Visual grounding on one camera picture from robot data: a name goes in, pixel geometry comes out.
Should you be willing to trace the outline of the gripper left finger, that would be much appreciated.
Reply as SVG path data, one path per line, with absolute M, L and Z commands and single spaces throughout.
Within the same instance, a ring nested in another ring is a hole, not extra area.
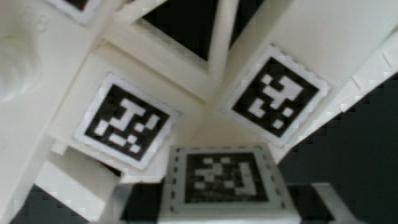
M 124 224 L 121 216 L 126 208 L 133 186 L 121 184 L 114 188 L 114 192 L 107 202 L 107 208 L 103 211 L 103 224 Z

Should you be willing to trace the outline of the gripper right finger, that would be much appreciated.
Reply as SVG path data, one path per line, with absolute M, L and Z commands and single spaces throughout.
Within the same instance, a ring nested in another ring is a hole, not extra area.
M 329 183 L 313 183 L 311 186 L 332 215 L 327 224 L 364 224 L 348 209 L 332 185 Z

